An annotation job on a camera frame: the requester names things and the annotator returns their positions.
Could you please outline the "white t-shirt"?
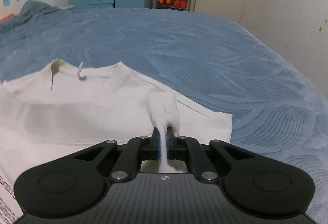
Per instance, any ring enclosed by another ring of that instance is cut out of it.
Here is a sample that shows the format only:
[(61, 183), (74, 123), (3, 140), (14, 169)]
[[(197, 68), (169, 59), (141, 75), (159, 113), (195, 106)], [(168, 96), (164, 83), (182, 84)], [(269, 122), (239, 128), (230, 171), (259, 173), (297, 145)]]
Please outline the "white t-shirt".
[[(125, 145), (159, 132), (158, 160), (142, 161), (136, 177), (114, 183), (90, 209), (70, 217), (24, 214), (15, 194), (16, 179), (30, 168), (107, 140)], [(60, 59), (44, 69), (1, 84), (1, 223), (121, 223), (119, 206), (128, 195), (141, 199), (138, 210), (175, 200), (183, 181), (203, 187), (185, 162), (167, 157), (167, 131), (202, 145), (229, 142), (232, 115), (215, 112), (124, 63), (84, 69)]]

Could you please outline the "blue bedspread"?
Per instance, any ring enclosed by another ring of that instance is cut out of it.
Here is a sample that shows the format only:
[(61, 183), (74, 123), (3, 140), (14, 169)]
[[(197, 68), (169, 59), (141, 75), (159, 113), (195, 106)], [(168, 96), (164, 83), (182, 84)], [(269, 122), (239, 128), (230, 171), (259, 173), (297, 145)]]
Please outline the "blue bedspread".
[(57, 10), (30, 1), (1, 23), (1, 79), (54, 59), (128, 67), (214, 111), (231, 113), (232, 143), (305, 170), (308, 215), (327, 223), (327, 100), (292, 64), (242, 26), (147, 8)]

